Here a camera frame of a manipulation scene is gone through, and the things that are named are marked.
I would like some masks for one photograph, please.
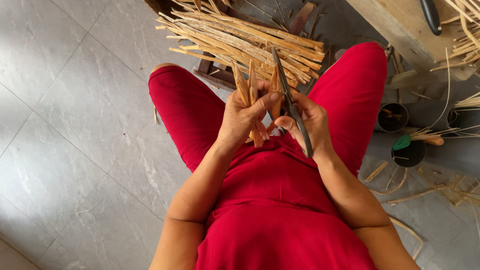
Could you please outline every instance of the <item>wooden workbench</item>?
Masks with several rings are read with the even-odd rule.
[[[451,54],[454,38],[463,36],[456,32],[459,25],[442,25],[442,34],[435,36],[425,20],[419,0],[347,0],[385,39],[390,42],[402,57],[414,68],[412,71],[389,78],[388,88],[446,81],[445,70],[430,72],[441,65],[434,60],[445,57],[445,48]],[[458,16],[458,12],[444,0],[434,0],[440,21]],[[450,70],[452,79],[463,81],[472,76],[477,67],[463,65]]]

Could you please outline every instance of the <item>right hand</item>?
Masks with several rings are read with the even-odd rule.
[[[333,146],[328,130],[327,111],[300,93],[292,93],[293,102],[296,103],[299,115],[307,129],[312,143],[313,158],[332,153]],[[292,138],[296,139],[300,146],[305,149],[305,142],[295,120],[289,116],[281,116],[275,120],[277,126],[288,130]]]

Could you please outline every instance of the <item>black handle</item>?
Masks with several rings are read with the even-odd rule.
[[[432,33],[439,36],[442,33],[442,27],[440,26],[440,19],[438,18],[438,11],[435,3],[433,0],[420,0],[420,4]]]

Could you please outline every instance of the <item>scissor blade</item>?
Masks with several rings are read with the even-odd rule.
[[[287,77],[285,76],[285,71],[283,70],[282,61],[280,60],[280,57],[278,57],[278,54],[275,48],[274,47],[271,47],[271,48],[272,48],[274,63],[275,65],[278,66],[278,71],[280,75],[280,85],[282,86],[283,94],[288,96],[290,100],[293,100],[292,94],[290,93],[290,86],[288,85]]]

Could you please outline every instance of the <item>hand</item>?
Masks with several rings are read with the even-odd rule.
[[[293,102],[297,105],[299,115],[307,129],[312,143],[313,158],[329,155],[333,151],[330,132],[328,131],[327,111],[300,93],[292,93]],[[289,116],[281,116],[275,120],[277,126],[288,130],[291,136],[305,149],[305,142],[295,120]]]
[[[235,90],[228,96],[223,122],[218,132],[217,143],[236,151],[248,138],[257,122],[265,117],[267,109],[280,98],[278,93],[268,93],[249,108],[243,104],[240,92]]]

